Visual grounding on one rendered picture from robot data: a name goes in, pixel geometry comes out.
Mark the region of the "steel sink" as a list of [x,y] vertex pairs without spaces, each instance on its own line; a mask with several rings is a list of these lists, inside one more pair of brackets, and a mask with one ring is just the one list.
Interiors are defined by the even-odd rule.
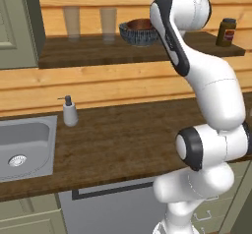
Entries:
[[0,121],[0,183],[53,174],[57,116]]

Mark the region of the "grey dishwasher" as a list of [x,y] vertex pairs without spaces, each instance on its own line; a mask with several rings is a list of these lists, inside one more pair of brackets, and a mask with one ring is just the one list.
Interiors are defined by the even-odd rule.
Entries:
[[76,201],[72,191],[59,194],[68,234],[152,234],[165,212],[153,186]]

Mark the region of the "dark blue bowl brown inside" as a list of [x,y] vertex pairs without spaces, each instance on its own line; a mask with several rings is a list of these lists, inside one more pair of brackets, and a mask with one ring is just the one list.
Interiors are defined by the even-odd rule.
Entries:
[[122,39],[133,46],[150,46],[158,40],[158,34],[149,19],[135,19],[121,23]]

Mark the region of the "grey-green base cabinet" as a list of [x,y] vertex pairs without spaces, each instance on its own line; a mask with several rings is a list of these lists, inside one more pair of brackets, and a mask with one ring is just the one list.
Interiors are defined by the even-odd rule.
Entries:
[[0,234],[68,234],[58,195],[0,203]]

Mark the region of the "clear drinking glass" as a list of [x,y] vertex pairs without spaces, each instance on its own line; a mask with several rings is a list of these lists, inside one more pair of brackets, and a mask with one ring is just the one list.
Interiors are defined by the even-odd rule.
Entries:
[[116,31],[117,10],[115,8],[101,8],[99,12],[102,35],[105,39],[112,39]]
[[68,37],[72,40],[80,38],[80,9],[75,6],[63,8],[65,26]]

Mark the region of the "white soap dispenser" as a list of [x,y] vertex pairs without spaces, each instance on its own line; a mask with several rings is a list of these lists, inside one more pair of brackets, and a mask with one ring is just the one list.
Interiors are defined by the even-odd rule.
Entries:
[[70,95],[65,95],[63,99],[64,99],[64,104],[63,104],[64,124],[68,127],[75,127],[79,121],[76,105],[72,101],[72,98]]

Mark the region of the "dark wooden shelf board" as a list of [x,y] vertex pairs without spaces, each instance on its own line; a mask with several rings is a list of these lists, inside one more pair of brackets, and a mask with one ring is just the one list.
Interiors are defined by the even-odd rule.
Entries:
[[[231,44],[216,46],[216,37],[205,31],[186,33],[185,42],[200,52],[218,57],[244,56],[245,50]],[[101,35],[82,36],[77,41],[67,37],[48,38],[39,57],[39,69],[131,64],[168,61],[169,58],[158,40],[146,47],[131,46],[120,35],[112,44],[104,44]]]

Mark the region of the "grey-green drawer unit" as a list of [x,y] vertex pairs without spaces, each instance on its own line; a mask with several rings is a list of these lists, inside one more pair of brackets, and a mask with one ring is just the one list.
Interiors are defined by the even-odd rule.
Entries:
[[234,173],[231,189],[218,200],[197,207],[192,223],[200,234],[228,234],[252,190],[252,160],[230,164]]

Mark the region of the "brown jar red label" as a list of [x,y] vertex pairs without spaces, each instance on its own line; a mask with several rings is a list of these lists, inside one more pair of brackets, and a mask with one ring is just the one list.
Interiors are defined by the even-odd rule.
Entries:
[[220,23],[216,45],[222,47],[230,46],[232,44],[235,30],[236,19],[224,18]]

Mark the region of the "grey-green cabinet door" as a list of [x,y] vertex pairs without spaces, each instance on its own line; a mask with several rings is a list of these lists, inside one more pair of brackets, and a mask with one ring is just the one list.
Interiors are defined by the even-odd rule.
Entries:
[[38,66],[45,42],[39,0],[0,0],[0,69]]

